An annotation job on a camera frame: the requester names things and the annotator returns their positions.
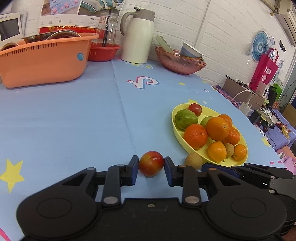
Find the brown longan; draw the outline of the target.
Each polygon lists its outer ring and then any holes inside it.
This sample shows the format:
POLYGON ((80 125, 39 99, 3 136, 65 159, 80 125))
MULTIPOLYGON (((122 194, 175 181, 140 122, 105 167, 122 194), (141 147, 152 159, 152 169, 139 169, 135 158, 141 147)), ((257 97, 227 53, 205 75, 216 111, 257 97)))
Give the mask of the brown longan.
POLYGON ((198 155, 197 153, 191 153, 186 157, 185 165, 191 166, 191 167, 195 168, 195 170, 198 171, 199 169, 201 169, 201 167, 203 165, 203 160, 202 160, 201 156, 198 155))
POLYGON ((226 143, 226 144, 224 144, 224 146, 226 149, 226 158, 232 157, 234 154, 234 145, 232 145, 230 143, 226 143))

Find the small front tangerine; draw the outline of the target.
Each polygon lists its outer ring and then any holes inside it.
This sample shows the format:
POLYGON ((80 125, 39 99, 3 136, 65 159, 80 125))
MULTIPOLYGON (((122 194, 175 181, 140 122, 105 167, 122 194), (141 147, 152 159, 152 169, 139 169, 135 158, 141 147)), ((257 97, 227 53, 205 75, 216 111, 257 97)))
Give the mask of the small front tangerine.
POLYGON ((233 159, 236 161, 241 161, 243 160, 247 155, 247 149, 243 144, 237 144, 234 147, 234 154, 233 154, 233 159))

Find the yellow orange kumquat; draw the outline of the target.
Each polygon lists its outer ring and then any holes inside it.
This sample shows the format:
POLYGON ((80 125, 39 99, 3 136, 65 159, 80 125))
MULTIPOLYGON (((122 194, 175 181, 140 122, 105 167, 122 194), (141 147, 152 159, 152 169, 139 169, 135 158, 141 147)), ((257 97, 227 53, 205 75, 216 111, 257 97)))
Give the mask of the yellow orange kumquat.
POLYGON ((220 141, 213 142, 208 146, 207 153, 215 163, 222 162, 226 159, 227 150, 220 141))

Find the orange tangerine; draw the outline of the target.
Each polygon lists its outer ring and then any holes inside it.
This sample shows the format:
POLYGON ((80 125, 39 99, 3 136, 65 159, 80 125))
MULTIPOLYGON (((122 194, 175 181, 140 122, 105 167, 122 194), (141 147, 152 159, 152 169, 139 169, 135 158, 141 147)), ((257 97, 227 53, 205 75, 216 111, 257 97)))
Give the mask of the orange tangerine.
POLYGON ((227 114, 220 114, 219 117, 224 119, 229 126, 233 125, 233 121, 232 121, 231 117, 228 116, 227 114))
POLYGON ((195 123, 185 129, 184 140, 193 149, 200 149, 206 145, 208 133, 202 125, 195 123))
POLYGON ((222 141, 224 144, 232 144, 233 146, 237 145, 240 142, 240 133, 234 127, 229 128, 229 133, 227 137, 222 141))

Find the red plum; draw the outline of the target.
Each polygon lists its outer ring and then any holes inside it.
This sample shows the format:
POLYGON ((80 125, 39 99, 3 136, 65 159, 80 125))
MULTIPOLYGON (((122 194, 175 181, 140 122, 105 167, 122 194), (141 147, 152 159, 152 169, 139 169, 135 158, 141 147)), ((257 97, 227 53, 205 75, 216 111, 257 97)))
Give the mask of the red plum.
POLYGON ((139 161, 139 170, 146 177, 156 176, 164 167, 163 156, 156 151, 148 151, 142 155, 139 161))
POLYGON ((200 116, 202 113, 202 107, 197 103, 190 104, 188 109, 196 114, 196 116, 200 116))

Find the large orange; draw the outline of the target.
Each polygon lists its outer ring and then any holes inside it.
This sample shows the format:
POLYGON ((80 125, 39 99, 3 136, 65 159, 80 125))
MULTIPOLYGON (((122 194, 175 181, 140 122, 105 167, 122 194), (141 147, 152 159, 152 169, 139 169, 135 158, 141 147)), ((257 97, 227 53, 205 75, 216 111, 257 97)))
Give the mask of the large orange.
POLYGON ((221 117, 212 117, 206 123, 208 137, 214 141, 222 141, 229 134, 230 126, 226 120, 221 117))

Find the orange tangerine back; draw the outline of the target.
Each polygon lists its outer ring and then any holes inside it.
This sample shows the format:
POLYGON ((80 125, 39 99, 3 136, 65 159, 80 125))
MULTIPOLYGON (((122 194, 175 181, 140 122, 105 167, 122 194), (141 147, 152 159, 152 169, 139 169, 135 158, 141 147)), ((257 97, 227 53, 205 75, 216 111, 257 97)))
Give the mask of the orange tangerine back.
POLYGON ((228 116, 227 114, 220 114, 219 117, 224 119, 229 126, 233 125, 233 121, 232 121, 231 117, 228 116))

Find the green mango front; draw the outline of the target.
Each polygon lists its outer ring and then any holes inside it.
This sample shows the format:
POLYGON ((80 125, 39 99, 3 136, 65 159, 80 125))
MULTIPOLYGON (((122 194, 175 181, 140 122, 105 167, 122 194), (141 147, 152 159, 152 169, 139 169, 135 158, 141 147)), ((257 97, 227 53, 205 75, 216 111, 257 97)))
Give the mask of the green mango front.
POLYGON ((212 116, 207 116, 201 120, 200 125, 202 125, 204 128, 206 127, 207 122, 212 118, 212 116))

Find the green mango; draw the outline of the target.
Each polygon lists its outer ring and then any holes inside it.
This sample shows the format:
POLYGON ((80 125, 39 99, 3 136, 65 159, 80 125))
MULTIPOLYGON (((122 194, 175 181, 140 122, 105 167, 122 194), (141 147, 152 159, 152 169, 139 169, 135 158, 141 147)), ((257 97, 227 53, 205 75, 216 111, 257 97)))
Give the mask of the green mango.
POLYGON ((207 122, 212 118, 212 116, 207 116, 201 120, 200 125, 202 125, 204 128, 206 127, 207 122))
POLYGON ((185 130, 188 126, 198 123, 198 117, 191 110, 182 109, 175 115, 175 125, 181 130, 185 130))

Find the green mango top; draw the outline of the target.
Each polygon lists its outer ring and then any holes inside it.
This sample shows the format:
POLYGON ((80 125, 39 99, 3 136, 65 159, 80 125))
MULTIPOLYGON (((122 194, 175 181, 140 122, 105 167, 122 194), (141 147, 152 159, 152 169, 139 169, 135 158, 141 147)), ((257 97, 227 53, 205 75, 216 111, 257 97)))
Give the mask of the green mango top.
POLYGON ((181 130, 185 130, 188 126, 198 123, 198 117, 191 110, 182 109, 175 115, 175 125, 181 130))

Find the black power adapter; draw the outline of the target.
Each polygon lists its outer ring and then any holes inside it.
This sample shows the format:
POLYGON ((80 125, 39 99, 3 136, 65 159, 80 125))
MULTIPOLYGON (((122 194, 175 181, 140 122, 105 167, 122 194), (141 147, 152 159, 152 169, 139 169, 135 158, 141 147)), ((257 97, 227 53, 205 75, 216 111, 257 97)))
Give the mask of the black power adapter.
POLYGON ((261 126, 262 111, 260 109, 254 110, 248 119, 253 125, 261 126))

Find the white charger plug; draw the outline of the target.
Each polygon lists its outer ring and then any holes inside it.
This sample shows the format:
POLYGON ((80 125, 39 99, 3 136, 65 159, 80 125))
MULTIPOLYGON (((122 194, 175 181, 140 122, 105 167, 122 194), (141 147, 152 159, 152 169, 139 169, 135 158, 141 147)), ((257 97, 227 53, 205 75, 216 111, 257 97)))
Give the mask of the white charger plug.
POLYGON ((242 102, 241 106, 239 107, 239 110, 244 116, 248 117, 249 113, 251 112, 251 107, 249 106, 248 102, 242 102))

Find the blue patterned tablecloth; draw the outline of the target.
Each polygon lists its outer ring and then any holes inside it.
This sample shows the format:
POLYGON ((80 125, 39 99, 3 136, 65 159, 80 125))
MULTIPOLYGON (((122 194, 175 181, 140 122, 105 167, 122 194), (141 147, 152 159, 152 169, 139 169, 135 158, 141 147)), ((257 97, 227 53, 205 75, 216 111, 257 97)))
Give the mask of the blue patterned tablecloth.
POLYGON ((1 172, 21 163, 23 181, 1 181, 1 229, 23 236, 16 209, 26 197, 87 167, 105 171, 134 155, 157 151, 175 164, 187 152, 177 141, 171 112, 197 102, 229 115, 248 146, 249 163, 283 167, 255 126, 196 75, 178 75, 151 61, 90 62, 80 78, 18 89, 1 87, 1 172))

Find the cardboard box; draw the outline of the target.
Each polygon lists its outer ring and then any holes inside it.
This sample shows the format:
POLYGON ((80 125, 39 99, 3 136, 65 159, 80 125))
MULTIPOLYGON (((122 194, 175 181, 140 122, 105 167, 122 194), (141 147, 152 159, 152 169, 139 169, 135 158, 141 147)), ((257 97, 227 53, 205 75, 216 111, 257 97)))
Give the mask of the cardboard box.
POLYGON ((252 109, 264 104, 265 99, 256 94, 247 84, 238 79, 233 79, 226 75, 226 81, 222 90, 232 97, 233 101, 249 103, 252 109))

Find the pink gift bag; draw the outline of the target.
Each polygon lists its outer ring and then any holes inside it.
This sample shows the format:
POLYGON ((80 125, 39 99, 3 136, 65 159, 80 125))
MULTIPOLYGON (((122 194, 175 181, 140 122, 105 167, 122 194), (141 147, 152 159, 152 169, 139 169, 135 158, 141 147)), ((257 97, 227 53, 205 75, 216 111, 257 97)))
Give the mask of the pink gift bag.
POLYGON ((270 48, 266 54, 262 54, 251 79, 249 87, 256 91, 260 83, 269 84, 275 76, 279 54, 276 48, 270 48))

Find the pink glass bowl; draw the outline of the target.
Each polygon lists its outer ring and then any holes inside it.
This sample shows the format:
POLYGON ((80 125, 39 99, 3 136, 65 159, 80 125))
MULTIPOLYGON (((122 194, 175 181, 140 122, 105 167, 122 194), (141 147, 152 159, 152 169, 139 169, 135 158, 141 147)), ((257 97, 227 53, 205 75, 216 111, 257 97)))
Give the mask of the pink glass bowl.
POLYGON ((180 54, 172 54, 166 52, 162 47, 155 47, 155 52, 160 63, 168 70, 181 75, 194 74, 207 64, 201 59, 193 59, 189 57, 180 56, 180 54))

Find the red plastic colander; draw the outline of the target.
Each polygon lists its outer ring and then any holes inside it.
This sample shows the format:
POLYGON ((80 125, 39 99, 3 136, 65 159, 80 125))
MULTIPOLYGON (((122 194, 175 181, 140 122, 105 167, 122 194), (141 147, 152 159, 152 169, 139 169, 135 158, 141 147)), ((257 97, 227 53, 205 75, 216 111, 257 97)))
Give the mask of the red plastic colander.
POLYGON ((92 43, 88 60, 93 62, 105 62, 112 60, 117 51, 121 48, 121 45, 111 45, 106 44, 105 47, 102 46, 102 43, 92 43))

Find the blue white ceramic bowl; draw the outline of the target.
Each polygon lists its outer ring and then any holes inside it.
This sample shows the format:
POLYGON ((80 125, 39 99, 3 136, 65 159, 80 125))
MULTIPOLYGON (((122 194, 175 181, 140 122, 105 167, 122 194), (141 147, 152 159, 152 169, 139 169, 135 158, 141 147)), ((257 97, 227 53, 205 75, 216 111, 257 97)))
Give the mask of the blue white ceramic bowl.
POLYGON ((198 51, 196 48, 194 48, 193 46, 185 42, 181 47, 180 55, 186 56, 189 58, 201 58, 203 56, 203 54, 200 51, 198 51))

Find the green white dish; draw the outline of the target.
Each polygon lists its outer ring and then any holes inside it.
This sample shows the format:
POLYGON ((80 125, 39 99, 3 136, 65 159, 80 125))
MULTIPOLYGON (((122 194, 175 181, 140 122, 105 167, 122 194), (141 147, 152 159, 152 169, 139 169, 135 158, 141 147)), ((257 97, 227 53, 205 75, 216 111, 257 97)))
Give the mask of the green white dish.
POLYGON ((175 52, 173 51, 173 49, 170 47, 170 45, 165 41, 165 39, 160 36, 160 35, 157 35, 156 36, 156 41, 159 43, 159 45, 168 53, 171 53, 171 54, 175 54, 175 52))

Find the white thermos jug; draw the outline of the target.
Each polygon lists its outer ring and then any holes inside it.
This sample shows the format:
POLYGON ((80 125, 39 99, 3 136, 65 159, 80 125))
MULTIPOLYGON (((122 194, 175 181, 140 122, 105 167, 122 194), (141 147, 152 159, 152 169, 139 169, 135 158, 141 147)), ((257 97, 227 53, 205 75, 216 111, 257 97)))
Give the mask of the white thermos jug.
POLYGON ((154 35, 154 11, 135 7, 123 15, 120 32, 124 36, 121 60, 135 63, 147 63, 154 35))

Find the orange plastic basket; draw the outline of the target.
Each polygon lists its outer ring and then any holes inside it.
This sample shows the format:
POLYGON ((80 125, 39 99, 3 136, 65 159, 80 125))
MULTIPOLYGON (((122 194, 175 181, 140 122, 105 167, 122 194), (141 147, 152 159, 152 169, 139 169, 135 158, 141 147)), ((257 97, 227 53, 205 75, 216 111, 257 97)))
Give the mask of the orange plastic basket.
POLYGON ((84 72, 95 33, 32 43, 21 40, 1 51, 1 81, 6 88, 72 81, 84 72))

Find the glass jar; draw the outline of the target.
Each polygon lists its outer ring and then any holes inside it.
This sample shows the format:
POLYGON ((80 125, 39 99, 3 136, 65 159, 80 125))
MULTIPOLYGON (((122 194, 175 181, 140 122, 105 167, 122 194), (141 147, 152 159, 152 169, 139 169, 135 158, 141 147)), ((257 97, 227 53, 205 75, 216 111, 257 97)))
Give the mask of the glass jar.
POLYGON ((97 44, 101 47, 112 47, 115 45, 116 29, 118 25, 118 14, 103 13, 99 20, 96 33, 99 35, 97 44))

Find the white appliance with screen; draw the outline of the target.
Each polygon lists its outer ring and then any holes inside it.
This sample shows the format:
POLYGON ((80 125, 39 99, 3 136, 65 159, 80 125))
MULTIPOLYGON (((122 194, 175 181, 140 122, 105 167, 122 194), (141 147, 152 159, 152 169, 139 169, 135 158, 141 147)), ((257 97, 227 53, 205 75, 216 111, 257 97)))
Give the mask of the white appliance with screen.
POLYGON ((8 43, 23 39, 27 20, 27 12, 3 14, 0 17, 1 48, 8 43))

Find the blue round wall fan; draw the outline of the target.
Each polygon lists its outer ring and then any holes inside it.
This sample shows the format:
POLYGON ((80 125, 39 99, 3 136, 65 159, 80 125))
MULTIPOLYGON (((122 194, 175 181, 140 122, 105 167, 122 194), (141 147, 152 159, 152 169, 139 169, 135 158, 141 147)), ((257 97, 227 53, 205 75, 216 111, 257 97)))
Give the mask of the blue round wall fan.
POLYGON ((267 51, 275 46, 275 39, 273 36, 269 36, 265 31, 259 31, 253 39, 247 56, 251 56, 254 61, 259 61, 262 54, 266 54, 267 51))

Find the bedding wall poster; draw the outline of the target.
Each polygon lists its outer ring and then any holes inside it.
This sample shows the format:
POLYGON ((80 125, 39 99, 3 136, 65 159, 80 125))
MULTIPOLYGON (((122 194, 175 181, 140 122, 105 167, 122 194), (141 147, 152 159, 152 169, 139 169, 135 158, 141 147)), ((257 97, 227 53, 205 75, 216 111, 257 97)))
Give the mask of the bedding wall poster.
POLYGON ((39 32, 65 29, 91 32, 108 18, 118 18, 124 4, 124 0, 43 1, 38 21, 39 32))

